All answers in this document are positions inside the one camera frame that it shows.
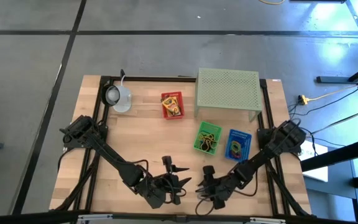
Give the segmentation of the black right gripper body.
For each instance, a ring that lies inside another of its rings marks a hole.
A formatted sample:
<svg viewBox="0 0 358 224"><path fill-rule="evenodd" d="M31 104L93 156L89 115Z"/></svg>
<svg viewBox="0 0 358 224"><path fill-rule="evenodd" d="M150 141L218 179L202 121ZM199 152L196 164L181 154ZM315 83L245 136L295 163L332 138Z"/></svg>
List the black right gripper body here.
<svg viewBox="0 0 358 224"><path fill-rule="evenodd" d="M229 175L214 178L212 175L206 179L206 196L212 201L214 209L222 209L226 206L225 201L234 190Z"/></svg>

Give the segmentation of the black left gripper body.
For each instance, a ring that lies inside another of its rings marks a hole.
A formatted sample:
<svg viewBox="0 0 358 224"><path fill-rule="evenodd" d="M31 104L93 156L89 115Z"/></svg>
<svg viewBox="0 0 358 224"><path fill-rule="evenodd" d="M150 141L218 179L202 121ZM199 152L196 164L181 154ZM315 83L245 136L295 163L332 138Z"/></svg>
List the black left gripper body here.
<svg viewBox="0 0 358 224"><path fill-rule="evenodd" d="M154 194L157 197L155 208L160 208L163 204L181 204L182 187L177 175L166 173L154 178Z"/></svg>

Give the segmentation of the red plastic basket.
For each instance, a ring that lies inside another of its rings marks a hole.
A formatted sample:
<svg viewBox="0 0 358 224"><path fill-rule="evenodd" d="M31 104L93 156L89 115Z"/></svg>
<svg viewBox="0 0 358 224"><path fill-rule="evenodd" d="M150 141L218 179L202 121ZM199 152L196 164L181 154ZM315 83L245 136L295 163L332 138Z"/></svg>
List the red plastic basket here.
<svg viewBox="0 0 358 224"><path fill-rule="evenodd" d="M172 100L176 103L177 108L179 109L179 114L172 114L172 112L165 106L164 100ZM183 97L180 91L162 93L161 94L161 104L162 104L162 114L163 117L167 120L172 119L182 119L185 115Z"/></svg>

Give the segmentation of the green plastic basket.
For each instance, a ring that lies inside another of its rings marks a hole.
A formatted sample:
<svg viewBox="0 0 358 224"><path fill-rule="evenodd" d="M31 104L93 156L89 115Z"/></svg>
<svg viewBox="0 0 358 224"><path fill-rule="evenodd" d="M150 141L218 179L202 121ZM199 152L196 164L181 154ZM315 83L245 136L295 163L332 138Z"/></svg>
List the green plastic basket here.
<svg viewBox="0 0 358 224"><path fill-rule="evenodd" d="M221 137L222 131L223 131L222 127L217 126L217 125L212 124L212 123L208 123L208 122L202 121L202 122L200 123L199 130L198 130L198 132L197 132L197 134L196 134L195 141L194 141L194 144L193 144L193 148L196 149L196 150L199 150L199 151L201 151L201 152L205 152L205 153L207 153L207 154L215 155L216 149L217 149L217 147L218 147L218 145L219 145L219 141L220 141L220 137ZM200 145L200 144L199 144L199 141L198 141L198 135L199 135L200 133L213 134L215 140L218 142L216 148L213 149L212 151L209 151L209 152L201 150L201 149L199 148L199 145Z"/></svg>

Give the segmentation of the blue plastic basket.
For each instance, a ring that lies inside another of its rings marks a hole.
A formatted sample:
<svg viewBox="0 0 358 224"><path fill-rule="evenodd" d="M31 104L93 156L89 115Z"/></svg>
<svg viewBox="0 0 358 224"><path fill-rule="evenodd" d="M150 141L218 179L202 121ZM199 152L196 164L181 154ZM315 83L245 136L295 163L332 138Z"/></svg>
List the blue plastic basket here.
<svg viewBox="0 0 358 224"><path fill-rule="evenodd" d="M251 140L252 140L251 134L244 133L242 131L238 131L235 129L231 129L226 144L225 158L234 160L236 162L247 160L249 158ZM239 143L242 144L242 154L240 159L233 159L230 156L231 141L238 141Z"/></svg>

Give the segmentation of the green perforated metal shelf riser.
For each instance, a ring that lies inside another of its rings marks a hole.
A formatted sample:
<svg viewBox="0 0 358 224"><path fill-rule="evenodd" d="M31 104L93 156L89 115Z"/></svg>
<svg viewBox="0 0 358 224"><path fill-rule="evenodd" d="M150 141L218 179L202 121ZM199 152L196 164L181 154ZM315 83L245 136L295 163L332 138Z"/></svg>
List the green perforated metal shelf riser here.
<svg viewBox="0 0 358 224"><path fill-rule="evenodd" d="M200 68L195 83L194 116L200 108L246 110L252 122L262 112L259 73Z"/></svg>

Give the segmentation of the white tilted bin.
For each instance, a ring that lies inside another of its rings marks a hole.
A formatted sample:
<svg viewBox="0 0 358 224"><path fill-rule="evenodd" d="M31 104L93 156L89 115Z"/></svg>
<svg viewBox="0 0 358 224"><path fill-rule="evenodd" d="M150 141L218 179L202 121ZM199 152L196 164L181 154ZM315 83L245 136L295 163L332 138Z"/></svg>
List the white tilted bin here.
<svg viewBox="0 0 358 224"><path fill-rule="evenodd" d="M102 88L102 102L118 113L125 113L132 107L132 93L123 85L106 85Z"/></svg>

